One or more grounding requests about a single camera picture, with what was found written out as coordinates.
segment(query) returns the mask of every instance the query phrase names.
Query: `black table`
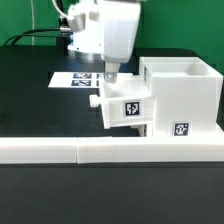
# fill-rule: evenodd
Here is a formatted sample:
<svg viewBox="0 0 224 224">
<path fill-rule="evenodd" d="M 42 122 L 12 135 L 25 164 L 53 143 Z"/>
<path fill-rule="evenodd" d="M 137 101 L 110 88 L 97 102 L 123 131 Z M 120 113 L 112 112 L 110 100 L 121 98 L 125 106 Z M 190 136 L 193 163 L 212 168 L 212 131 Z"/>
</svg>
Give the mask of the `black table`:
<svg viewBox="0 0 224 224">
<path fill-rule="evenodd" d="M 139 56 L 196 56 L 181 49 L 136 49 Z M 1 137 L 136 136 L 103 129 L 89 108 L 97 89 L 49 89 L 51 72 L 103 72 L 104 64 L 66 56 L 63 48 L 0 48 Z M 223 97 L 218 123 L 223 124 Z M 0 165 L 0 223 L 223 224 L 223 163 Z"/>
</svg>

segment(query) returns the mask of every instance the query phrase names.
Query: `open white box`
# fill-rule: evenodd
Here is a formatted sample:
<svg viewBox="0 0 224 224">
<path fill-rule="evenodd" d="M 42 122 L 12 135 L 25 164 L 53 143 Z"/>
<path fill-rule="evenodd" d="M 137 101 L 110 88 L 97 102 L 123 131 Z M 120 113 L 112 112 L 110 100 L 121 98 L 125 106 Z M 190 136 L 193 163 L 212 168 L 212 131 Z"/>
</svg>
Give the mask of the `open white box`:
<svg viewBox="0 0 224 224">
<path fill-rule="evenodd" d="M 215 133 L 223 77 L 212 67 L 192 57 L 140 58 L 139 74 L 101 80 L 100 97 L 90 101 L 101 104 L 105 128 L 137 126 L 154 137 Z"/>
</svg>

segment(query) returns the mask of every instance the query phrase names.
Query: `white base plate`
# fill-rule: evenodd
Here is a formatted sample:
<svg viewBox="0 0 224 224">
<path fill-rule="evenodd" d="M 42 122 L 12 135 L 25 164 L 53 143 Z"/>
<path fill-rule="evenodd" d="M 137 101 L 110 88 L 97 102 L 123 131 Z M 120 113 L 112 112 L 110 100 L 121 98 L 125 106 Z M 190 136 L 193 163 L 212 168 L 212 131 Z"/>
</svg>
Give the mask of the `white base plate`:
<svg viewBox="0 0 224 224">
<path fill-rule="evenodd" d="M 0 164 L 223 162 L 224 134 L 167 138 L 0 138 Z"/>
</svg>

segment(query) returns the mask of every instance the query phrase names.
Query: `white container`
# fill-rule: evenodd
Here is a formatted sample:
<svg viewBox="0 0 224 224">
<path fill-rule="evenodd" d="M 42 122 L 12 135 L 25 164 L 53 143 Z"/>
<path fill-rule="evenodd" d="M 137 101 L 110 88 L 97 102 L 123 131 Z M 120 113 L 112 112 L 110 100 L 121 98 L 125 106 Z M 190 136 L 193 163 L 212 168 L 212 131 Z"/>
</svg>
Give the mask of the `white container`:
<svg viewBox="0 0 224 224">
<path fill-rule="evenodd" d="M 136 126 L 145 137 L 216 133 L 223 76 L 199 58 L 141 58 L 138 76 L 100 81 L 104 127 Z"/>
</svg>

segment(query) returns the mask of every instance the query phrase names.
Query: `black cable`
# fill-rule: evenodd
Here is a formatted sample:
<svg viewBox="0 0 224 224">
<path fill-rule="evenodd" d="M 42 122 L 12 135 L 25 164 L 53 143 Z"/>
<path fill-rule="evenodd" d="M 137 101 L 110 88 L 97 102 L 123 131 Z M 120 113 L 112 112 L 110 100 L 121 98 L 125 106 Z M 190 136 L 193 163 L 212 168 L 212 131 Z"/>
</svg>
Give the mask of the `black cable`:
<svg viewBox="0 0 224 224">
<path fill-rule="evenodd" d="M 17 41 L 19 41 L 23 35 L 26 35 L 26 34 L 31 34 L 31 33 L 40 33 L 40 32 L 49 32 L 49 31 L 60 31 L 60 29 L 58 27 L 53 27 L 53 28 L 43 28 L 43 29 L 34 29 L 34 30 L 28 30 L 24 33 L 22 33 L 21 35 L 16 35 L 14 36 L 14 38 L 9 38 L 10 40 L 12 39 L 15 39 L 14 41 L 12 41 L 11 45 L 15 45 L 17 43 Z"/>
<path fill-rule="evenodd" d="M 21 34 L 21 35 L 16 35 L 13 37 L 10 37 L 8 40 L 5 41 L 4 46 L 8 44 L 10 40 L 13 40 L 15 38 L 22 38 L 22 37 L 47 37 L 47 38 L 55 38 L 55 37 L 61 37 L 61 36 L 46 36 L 46 35 L 30 35 L 30 34 Z"/>
</svg>

